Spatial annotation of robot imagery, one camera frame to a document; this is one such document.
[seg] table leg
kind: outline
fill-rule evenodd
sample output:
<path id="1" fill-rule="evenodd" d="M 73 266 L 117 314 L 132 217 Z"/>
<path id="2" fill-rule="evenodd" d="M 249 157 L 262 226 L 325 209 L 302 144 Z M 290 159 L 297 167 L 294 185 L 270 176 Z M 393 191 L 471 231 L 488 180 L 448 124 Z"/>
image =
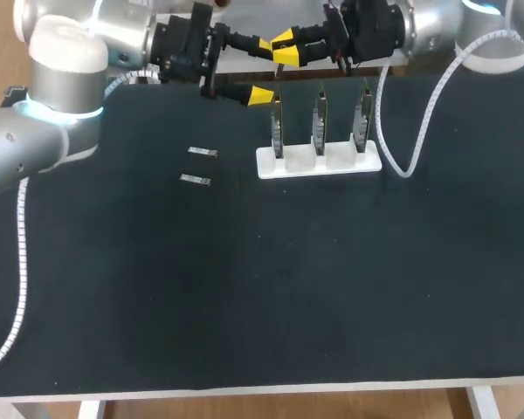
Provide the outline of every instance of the table leg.
<path id="1" fill-rule="evenodd" d="M 104 414 L 105 401 L 82 402 L 78 419 L 103 419 Z"/>
<path id="2" fill-rule="evenodd" d="M 473 419 L 500 419 L 491 387 L 469 387 L 466 390 L 472 405 Z"/>
<path id="3" fill-rule="evenodd" d="M 0 419 L 52 419 L 43 404 L 0 402 Z"/>

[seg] white holder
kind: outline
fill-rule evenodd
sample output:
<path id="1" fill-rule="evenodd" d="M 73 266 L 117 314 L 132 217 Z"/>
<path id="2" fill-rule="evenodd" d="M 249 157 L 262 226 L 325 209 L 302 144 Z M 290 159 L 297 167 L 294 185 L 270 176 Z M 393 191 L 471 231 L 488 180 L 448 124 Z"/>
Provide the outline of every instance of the white holder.
<path id="1" fill-rule="evenodd" d="M 349 141 L 327 142 L 323 156 L 316 155 L 313 137 L 310 144 L 284 146 L 283 155 L 283 159 L 276 159 L 272 147 L 256 150 L 259 178 L 343 175 L 383 169 L 375 142 L 367 141 L 365 153 L 358 153 L 353 134 Z"/>

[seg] white cable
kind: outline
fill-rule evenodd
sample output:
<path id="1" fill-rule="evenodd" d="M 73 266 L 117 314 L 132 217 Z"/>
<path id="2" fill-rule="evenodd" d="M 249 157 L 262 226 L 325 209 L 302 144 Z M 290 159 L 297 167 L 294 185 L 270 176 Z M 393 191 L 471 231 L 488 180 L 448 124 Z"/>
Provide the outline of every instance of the white cable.
<path id="1" fill-rule="evenodd" d="M 114 92 L 114 89 L 116 89 L 118 86 L 136 77 L 147 77 L 148 79 L 159 80 L 158 72 L 156 70 L 144 69 L 133 72 L 127 72 L 126 74 L 122 74 L 119 78 L 117 78 L 113 83 L 111 83 L 107 87 L 107 89 L 105 90 L 105 99 L 108 98 L 110 94 Z"/>
<path id="2" fill-rule="evenodd" d="M 0 348 L 0 361 L 10 351 L 16 341 L 17 334 L 24 322 L 25 305 L 27 303 L 27 247 L 25 239 L 25 195 L 29 178 L 19 183 L 17 192 L 17 252 L 19 256 L 19 300 L 17 301 L 16 316 L 10 334 Z"/>
<path id="3" fill-rule="evenodd" d="M 421 154 L 421 149 L 423 147 L 423 143 L 425 140 L 425 135 L 427 134 L 427 128 L 429 127 L 429 122 L 431 121 L 431 116 L 433 115 L 433 110 L 435 109 L 435 105 L 437 105 L 437 100 L 440 97 L 441 92 L 443 92 L 443 89 L 446 86 L 446 83 L 448 83 L 448 80 L 451 78 L 451 76 L 454 74 L 454 72 L 460 67 L 460 65 L 465 61 L 466 58 L 470 56 L 472 52 L 480 48 L 483 44 L 490 42 L 494 39 L 499 38 L 511 38 L 521 41 L 521 37 L 518 33 L 514 31 L 495 31 L 488 33 L 484 35 L 483 37 L 479 38 L 478 40 L 472 42 L 467 48 L 465 48 L 457 57 L 452 61 L 450 66 L 446 69 L 445 74 L 441 78 L 441 80 L 437 83 L 437 87 L 435 87 L 435 90 L 433 91 L 433 94 L 431 95 L 431 98 L 429 99 L 429 105 L 427 105 L 427 108 L 425 109 L 425 115 L 423 118 L 423 122 L 421 123 L 421 129 L 419 130 L 419 136 L 417 137 L 416 147 L 413 151 L 413 156 L 411 157 L 411 163 L 410 167 L 406 172 L 404 172 L 400 166 L 396 163 L 396 160 L 390 153 L 388 146 L 386 145 L 386 141 L 384 139 L 383 134 L 383 124 L 382 124 L 382 115 L 381 115 L 381 107 L 383 102 L 383 90 L 384 90 L 384 83 L 386 82 L 386 76 L 388 75 L 388 70 L 390 68 L 390 62 L 383 68 L 383 72 L 381 73 L 380 81 L 378 82 L 378 90 L 376 92 L 376 134 L 378 136 L 378 142 L 381 145 L 381 148 L 383 149 L 384 155 L 386 155 L 386 159 L 390 163 L 390 166 L 396 171 L 398 175 L 401 177 L 407 179 L 413 175 L 413 172 L 416 168 L 417 161 L 419 160 L 419 155 Z"/>

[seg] black mat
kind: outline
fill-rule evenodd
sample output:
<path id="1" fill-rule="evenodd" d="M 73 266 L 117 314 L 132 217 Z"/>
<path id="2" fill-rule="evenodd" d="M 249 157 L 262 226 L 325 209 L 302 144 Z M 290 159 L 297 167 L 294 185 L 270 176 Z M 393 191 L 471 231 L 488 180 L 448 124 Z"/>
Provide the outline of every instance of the black mat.
<path id="1" fill-rule="evenodd" d="M 389 80 L 402 161 L 435 82 Z M 324 83 L 331 138 L 348 135 L 358 83 Z M 281 87 L 287 142 L 309 141 L 318 88 Z M 194 87 L 115 93 L 98 154 L 30 181 L 28 313 L 0 395 L 524 374 L 523 74 L 452 80 L 409 181 L 260 181 L 269 136 L 269 109 Z M 15 195 L 0 196 L 0 344 Z"/>

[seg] blue light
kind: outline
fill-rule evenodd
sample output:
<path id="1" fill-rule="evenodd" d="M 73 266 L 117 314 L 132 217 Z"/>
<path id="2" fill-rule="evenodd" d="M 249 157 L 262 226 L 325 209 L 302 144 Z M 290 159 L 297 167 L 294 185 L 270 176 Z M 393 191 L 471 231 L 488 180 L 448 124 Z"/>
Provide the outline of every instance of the blue light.
<path id="1" fill-rule="evenodd" d="M 36 120 L 43 120 L 54 125 L 68 126 L 73 125 L 79 120 L 89 120 L 95 118 L 103 113 L 103 108 L 100 107 L 96 111 L 90 113 L 64 113 L 57 112 L 50 109 L 48 106 L 32 100 L 27 95 L 27 100 L 18 102 L 14 107 L 23 115 L 29 116 Z"/>
<path id="2" fill-rule="evenodd" d="M 462 0 L 462 3 L 468 6 L 470 9 L 478 11 L 480 13 L 500 16 L 500 10 L 491 4 L 477 4 L 472 2 L 471 0 Z"/>

